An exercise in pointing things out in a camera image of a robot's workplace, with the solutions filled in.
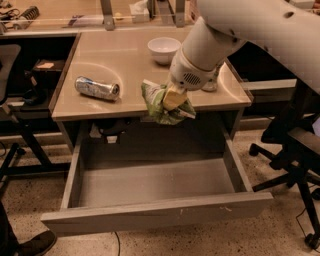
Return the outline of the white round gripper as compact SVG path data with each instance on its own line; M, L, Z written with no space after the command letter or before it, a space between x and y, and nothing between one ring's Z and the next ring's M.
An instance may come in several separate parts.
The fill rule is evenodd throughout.
M163 106L171 111L187 100L187 90L201 89L213 78L216 66L221 58L202 48L187 49L181 47L171 62L170 83L167 86Z

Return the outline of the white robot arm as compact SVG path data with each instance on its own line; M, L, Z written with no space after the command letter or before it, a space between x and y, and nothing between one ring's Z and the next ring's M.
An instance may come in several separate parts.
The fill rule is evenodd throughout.
M200 17L175 54L163 105L201 89L216 66L251 42L320 93L320 17L285 0L198 0Z

